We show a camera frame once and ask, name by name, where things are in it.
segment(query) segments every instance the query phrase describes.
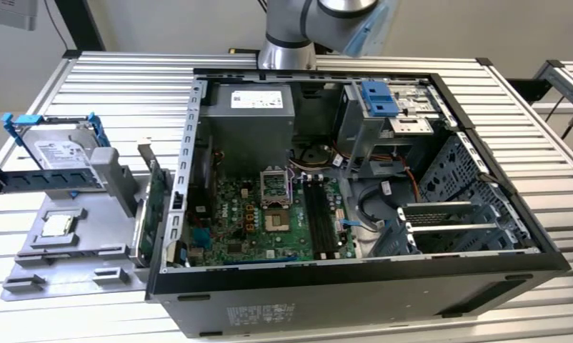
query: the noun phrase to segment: blue tab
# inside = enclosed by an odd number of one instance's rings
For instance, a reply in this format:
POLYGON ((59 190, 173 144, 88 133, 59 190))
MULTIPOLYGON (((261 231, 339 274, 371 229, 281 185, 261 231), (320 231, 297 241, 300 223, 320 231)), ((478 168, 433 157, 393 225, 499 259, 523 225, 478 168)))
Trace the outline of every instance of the blue tab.
POLYGON ((14 130, 14 124, 11 122, 11 113, 3 113, 3 116, 1 116, 1 121, 3 122, 3 130, 6 130, 7 134, 11 136, 11 138, 14 139, 14 143, 18 146, 22 146, 22 148, 25 149, 25 151, 29 154, 29 157, 33 159, 33 161, 35 162, 35 165, 38 166, 39 169, 42 169, 38 160, 34 158, 33 153, 29 151, 27 146, 25 145, 25 142, 22 141, 21 136, 18 136, 17 130, 14 130))
POLYGON ((89 123, 92 123, 94 135, 97 137, 100 146, 110 146, 110 141, 108 141, 108 136, 105 136, 104 133, 104 126, 101 125, 101 120, 98 116, 94 115, 94 112, 88 115, 86 120, 89 123))
POLYGON ((355 220, 340 219, 339 222, 349 227, 359 227, 361 225, 361 223, 355 220))
POLYGON ((393 102, 388 85, 384 82, 363 81, 360 82, 360 86, 361 92, 364 93, 364 98, 369 102, 393 102))
POLYGON ((17 120, 14 120, 15 125, 38 125, 38 123, 43 120, 42 116, 38 114, 29 114, 19 116, 17 120))
POLYGON ((360 82, 361 96, 368 103, 371 116, 397 116, 397 105, 388 85, 380 81, 360 82))
POLYGON ((194 227, 192 229, 192 241, 194 246, 210 249, 210 234, 209 228, 206 227, 194 227))

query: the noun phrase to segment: blue latch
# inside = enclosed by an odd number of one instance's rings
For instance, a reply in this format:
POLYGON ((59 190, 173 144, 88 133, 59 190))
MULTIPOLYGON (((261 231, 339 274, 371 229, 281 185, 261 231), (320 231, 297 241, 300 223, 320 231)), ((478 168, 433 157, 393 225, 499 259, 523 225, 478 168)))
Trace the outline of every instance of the blue latch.
POLYGON ((104 132, 104 126, 101 125, 101 120, 98 116, 94 115, 94 112, 92 112, 88 117, 86 121, 92 123, 93 130, 94 130, 94 136, 97 137, 97 141, 100 146, 110 146, 110 141, 108 141, 108 136, 105 136, 104 132))
MULTIPOLYGON (((17 118, 17 120, 14 121, 14 124, 18 124, 18 120, 19 120, 22 117, 26 117, 26 116, 19 116, 19 117, 17 118)), ((31 118, 30 118, 30 119, 22 119, 22 120, 21 120, 21 121, 25 123, 25 124, 22 124, 22 125, 35 125, 41 120, 43 120, 43 119, 41 118, 41 116, 38 116, 38 115, 30 115, 29 117, 31 117, 31 118)), ((14 124, 13 124, 13 122, 11 122, 11 113, 10 113, 10 112, 3 113, 3 116, 1 116, 1 121, 3 122, 3 129, 6 130, 7 134, 9 134, 9 135, 11 136, 11 138, 14 139, 14 143, 15 143, 18 146, 22 146, 22 148, 25 149, 25 151, 26 151, 26 152, 27 152, 27 154, 29 154, 29 157, 30 157, 30 158, 31 158, 31 160, 35 162, 35 165, 38 166, 38 168, 39 168, 39 169, 43 169, 43 168, 41 167, 41 165, 39 165, 38 160, 34 158, 34 155, 33 155, 31 151, 29 150, 27 145, 26 145, 26 144, 25 144, 25 142, 22 141, 22 138, 21 138, 21 136, 18 135, 17 130, 14 129, 14 124)))
POLYGON ((369 107, 371 116, 397 116, 397 105, 391 97, 388 85, 379 81, 363 81, 361 96, 369 107))

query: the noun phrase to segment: power cable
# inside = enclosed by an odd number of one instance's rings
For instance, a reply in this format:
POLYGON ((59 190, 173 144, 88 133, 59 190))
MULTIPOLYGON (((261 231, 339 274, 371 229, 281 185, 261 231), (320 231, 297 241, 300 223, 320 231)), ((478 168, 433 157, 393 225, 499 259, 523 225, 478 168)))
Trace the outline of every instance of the power cable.
POLYGON ((256 0, 256 1, 260 7, 262 8, 262 11, 266 13, 266 2, 262 0, 256 0))
POLYGON ((61 35, 61 32, 59 32, 59 31, 58 31, 58 29, 57 29, 57 24, 54 23, 53 16, 51 16, 51 14, 50 14, 50 9, 47 9, 47 3, 46 3, 46 0, 45 0, 45 7, 46 7, 47 18, 50 19, 50 22, 53 23, 53 27, 54 27, 54 30, 57 31, 58 38, 61 38, 61 41, 63 42, 65 50, 67 50, 67 44, 65 43, 63 36, 61 35))
POLYGON ((548 123, 548 119, 551 118, 552 112, 559 106, 560 102, 563 101, 564 96, 560 97, 559 101, 556 101, 556 104, 554 104, 552 110, 548 112, 548 115, 546 116, 544 123, 548 123))

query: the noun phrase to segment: label sticker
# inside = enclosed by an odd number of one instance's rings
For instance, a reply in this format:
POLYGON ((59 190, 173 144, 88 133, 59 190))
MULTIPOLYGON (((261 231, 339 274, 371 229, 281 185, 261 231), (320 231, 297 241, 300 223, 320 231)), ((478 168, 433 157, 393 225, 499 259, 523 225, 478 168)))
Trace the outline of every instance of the label sticker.
POLYGON ((336 154, 335 159, 332 160, 332 164, 335 166, 341 166, 343 163, 343 156, 340 154, 336 154))
POLYGON ((383 181, 381 182, 381 191, 383 191, 384 195, 391 195, 389 181, 383 181))
POLYGON ((280 91, 233 91, 230 93, 232 109, 283 109, 280 91))
POLYGON ((90 168, 85 150, 71 141, 35 141, 41 164, 46 169, 90 168))
POLYGON ((287 323, 295 315, 295 304, 226 307, 230 326, 287 323))

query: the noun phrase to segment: metal workbench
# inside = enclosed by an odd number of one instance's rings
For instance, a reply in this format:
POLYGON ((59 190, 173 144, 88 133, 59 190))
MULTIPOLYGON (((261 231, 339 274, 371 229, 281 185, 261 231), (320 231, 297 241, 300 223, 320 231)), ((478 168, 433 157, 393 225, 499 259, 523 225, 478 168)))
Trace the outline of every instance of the metal workbench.
MULTIPOLYGON (((63 59, 29 114, 101 116, 121 164, 144 172, 134 142, 150 136, 161 166, 172 168, 194 67, 253 68, 253 55, 182 56, 84 53, 63 59)), ((492 66, 474 59, 317 58, 320 70, 436 72, 460 102, 498 162, 563 250, 573 268, 573 153, 492 66)), ((6 170, 33 167, 11 141, 0 153, 6 170)), ((0 292, 43 194, 0 196, 0 292)), ((478 318, 281 332, 232 341, 573 342, 573 269, 478 318)), ((25 302, 0 300, 0 339, 26 342, 181 342, 182 334, 144 292, 25 302)))

